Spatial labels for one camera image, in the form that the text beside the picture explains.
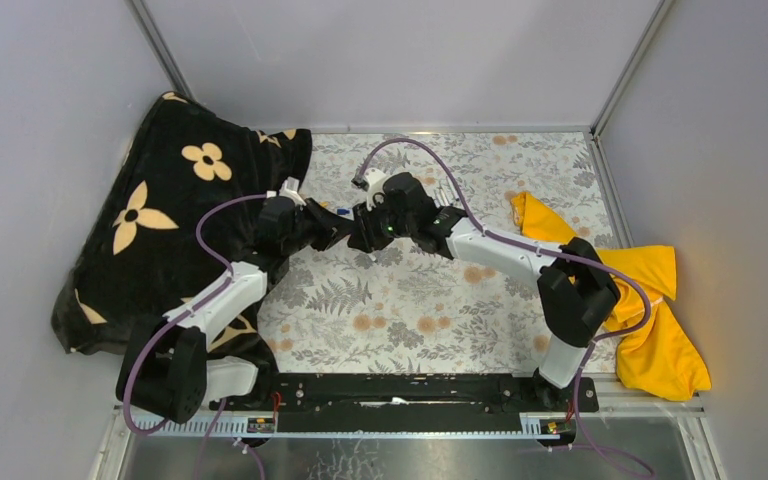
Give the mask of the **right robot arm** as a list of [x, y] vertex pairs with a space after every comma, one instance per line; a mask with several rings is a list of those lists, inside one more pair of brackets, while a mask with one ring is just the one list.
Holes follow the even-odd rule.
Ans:
[[536, 288], [551, 337], [533, 396], [549, 412], [567, 405], [587, 348], [620, 299], [593, 246], [578, 237], [558, 244], [481, 231], [464, 209], [437, 205], [406, 172], [372, 169], [353, 183], [366, 198], [353, 208], [351, 248], [372, 253], [408, 238], [425, 253], [489, 267]]

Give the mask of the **blue capped marker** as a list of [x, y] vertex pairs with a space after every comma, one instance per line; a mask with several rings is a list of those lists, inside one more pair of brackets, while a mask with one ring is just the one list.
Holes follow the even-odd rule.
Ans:
[[348, 238], [347, 245], [350, 249], [371, 255], [376, 251], [374, 241], [370, 241], [362, 229], [355, 229]]

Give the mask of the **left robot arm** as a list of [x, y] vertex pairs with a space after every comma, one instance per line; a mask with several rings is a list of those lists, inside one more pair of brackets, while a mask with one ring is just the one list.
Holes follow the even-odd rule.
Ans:
[[263, 205], [254, 244], [231, 258], [207, 247], [222, 264], [221, 274], [184, 305], [135, 321], [116, 387], [125, 410], [137, 407], [182, 424], [201, 407], [229, 397], [248, 411], [269, 401], [264, 361], [213, 359], [209, 346], [281, 281], [291, 255], [331, 248], [350, 235], [353, 223], [313, 200], [257, 198]]

